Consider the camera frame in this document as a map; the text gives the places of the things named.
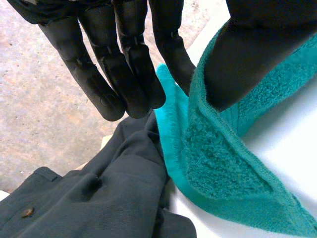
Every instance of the cloth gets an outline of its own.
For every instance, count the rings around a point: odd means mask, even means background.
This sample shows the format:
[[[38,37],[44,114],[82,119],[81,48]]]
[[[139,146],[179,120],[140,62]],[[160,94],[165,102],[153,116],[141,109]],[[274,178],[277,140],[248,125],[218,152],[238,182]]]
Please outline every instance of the cloth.
[[[195,238],[188,218],[166,210],[166,182],[154,113],[127,118],[81,171],[41,167],[1,201],[0,238]]]
[[[164,65],[158,69],[166,103],[156,110],[156,116],[168,174],[193,203],[223,219],[271,232],[316,237],[316,220],[240,137],[256,119],[317,74],[317,36],[220,114],[207,104],[204,85],[204,64],[215,40],[216,36],[198,64],[189,98]]]

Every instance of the dark gray fabric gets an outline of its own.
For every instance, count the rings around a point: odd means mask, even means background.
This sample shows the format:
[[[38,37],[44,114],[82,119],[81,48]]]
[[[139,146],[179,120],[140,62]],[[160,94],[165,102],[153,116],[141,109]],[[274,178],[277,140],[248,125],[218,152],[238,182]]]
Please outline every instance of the dark gray fabric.
[[[127,118],[81,171],[39,168],[0,202],[0,237],[196,237],[188,218],[164,208],[166,182],[154,114]]]

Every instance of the black finger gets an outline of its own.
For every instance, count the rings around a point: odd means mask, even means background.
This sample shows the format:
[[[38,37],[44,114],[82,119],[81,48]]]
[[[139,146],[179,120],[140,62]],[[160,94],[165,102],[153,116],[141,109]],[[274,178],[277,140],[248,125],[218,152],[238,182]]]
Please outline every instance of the black finger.
[[[40,29],[57,49],[72,76],[100,114],[109,121],[120,119],[124,114],[123,104],[92,63],[77,18],[53,21],[40,25]]]
[[[100,66],[124,102],[127,113],[133,118],[145,116],[150,109],[149,102],[120,52],[113,6],[103,4],[87,9],[79,19]]]
[[[127,62],[146,93],[152,108],[165,103],[165,93],[155,74],[149,48],[144,44],[147,0],[114,0],[122,50]]]
[[[195,66],[185,50],[182,37],[178,35],[184,0],[149,0],[149,3],[158,50],[171,75],[188,95]]]
[[[227,1],[231,19],[205,65],[207,99],[219,111],[245,97],[317,32],[317,4],[281,1],[272,8],[272,2]]]

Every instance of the gray floor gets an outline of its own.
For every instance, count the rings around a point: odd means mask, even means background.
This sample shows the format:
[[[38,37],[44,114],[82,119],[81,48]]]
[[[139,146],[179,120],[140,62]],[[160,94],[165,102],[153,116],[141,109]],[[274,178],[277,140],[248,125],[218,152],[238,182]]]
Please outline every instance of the gray floor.
[[[210,18],[207,2],[185,0],[180,34],[186,47]],[[64,175],[88,161],[117,122],[99,115],[37,26],[5,0],[0,15],[0,190],[12,192],[40,166]],[[145,38],[157,66],[163,61],[154,44],[151,14]]]

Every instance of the terry cloth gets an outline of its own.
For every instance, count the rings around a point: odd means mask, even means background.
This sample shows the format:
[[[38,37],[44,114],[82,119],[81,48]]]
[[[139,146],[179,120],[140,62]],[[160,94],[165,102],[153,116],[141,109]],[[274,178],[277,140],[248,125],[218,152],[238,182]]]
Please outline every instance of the terry cloth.
[[[156,116],[168,174],[194,204],[220,218],[317,237],[316,220],[241,140],[258,118],[317,74],[317,36],[276,66],[244,99],[219,113],[207,103],[204,84],[204,66],[218,33],[196,68],[189,98],[167,67],[158,67],[166,103]]]

